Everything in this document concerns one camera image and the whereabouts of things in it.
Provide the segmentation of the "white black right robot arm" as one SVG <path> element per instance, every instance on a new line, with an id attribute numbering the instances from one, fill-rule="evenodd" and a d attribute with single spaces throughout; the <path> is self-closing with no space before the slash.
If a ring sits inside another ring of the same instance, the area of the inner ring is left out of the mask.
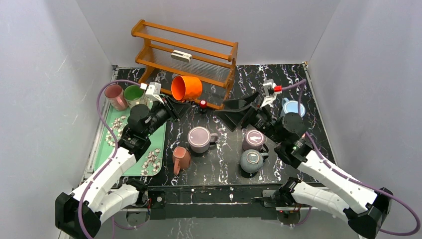
<path id="1" fill-rule="evenodd" d="M 227 100 L 230 109 L 216 110 L 217 116 L 231 131 L 248 125 L 264 134 L 277 144 L 274 149 L 281 160 L 304 172 L 329 190 L 313 187 L 299 179 L 290 178 L 279 189 L 284 202 L 299 203 L 316 207 L 347 222 L 356 233 L 367 239 L 374 239 L 389 214 L 391 191 L 385 187 L 369 189 L 359 185 L 351 175 L 319 158 L 314 147 L 306 141 L 307 131 L 298 113 L 286 113 L 273 117 L 269 106 L 257 105 L 258 93 L 237 100 Z"/>

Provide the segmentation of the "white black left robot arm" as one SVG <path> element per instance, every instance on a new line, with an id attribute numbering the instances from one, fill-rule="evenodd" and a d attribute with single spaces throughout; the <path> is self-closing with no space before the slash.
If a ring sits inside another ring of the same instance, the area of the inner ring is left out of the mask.
<path id="1" fill-rule="evenodd" d="M 177 121 L 191 108 L 169 96 L 160 96 L 151 108 L 131 108 L 114 152 L 99 170 L 70 194 L 55 200 L 55 226 L 75 239 L 92 239 L 101 225 L 121 209 L 140 203 L 147 186 L 128 180 L 110 192 L 117 180 L 147 152 L 149 138 L 167 121 Z"/>

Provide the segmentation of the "pink ghost pattern mug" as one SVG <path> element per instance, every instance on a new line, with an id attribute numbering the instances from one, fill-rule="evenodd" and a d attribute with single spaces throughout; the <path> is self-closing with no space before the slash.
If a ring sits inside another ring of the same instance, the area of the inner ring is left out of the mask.
<path id="1" fill-rule="evenodd" d="M 128 108 L 128 103 L 123 95 L 124 90 L 118 84 L 113 84 L 105 89 L 105 96 L 117 111 L 124 111 Z"/>

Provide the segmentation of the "mauve mug behind arm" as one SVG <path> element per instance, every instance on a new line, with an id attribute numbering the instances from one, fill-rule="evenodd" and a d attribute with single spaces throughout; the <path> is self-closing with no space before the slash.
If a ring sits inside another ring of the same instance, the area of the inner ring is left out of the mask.
<path id="1" fill-rule="evenodd" d="M 249 130 L 242 142 L 244 151 L 254 149 L 260 151 L 265 143 L 265 135 L 256 129 Z"/>

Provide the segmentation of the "green mug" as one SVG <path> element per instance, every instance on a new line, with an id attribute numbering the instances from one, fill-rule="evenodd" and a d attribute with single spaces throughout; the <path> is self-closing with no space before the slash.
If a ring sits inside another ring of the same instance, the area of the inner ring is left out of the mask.
<path id="1" fill-rule="evenodd" d="M 136 105 L 149 106 L 149 100 L 145 95 L 145 91 L 137 85 L 126 87 L 123 92 L 124 98 L 130 108 Z"/>

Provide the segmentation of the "orange mug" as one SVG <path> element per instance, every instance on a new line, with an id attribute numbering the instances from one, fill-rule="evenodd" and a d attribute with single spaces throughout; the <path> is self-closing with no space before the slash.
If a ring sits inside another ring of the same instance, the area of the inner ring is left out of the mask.
<path id="1" fill-rule="evenodd" d="M 198 77 L 176 76 L 171 84 L 172 96 L 178 101 L 196 100 L 203 91 L 203 85 Z"/>

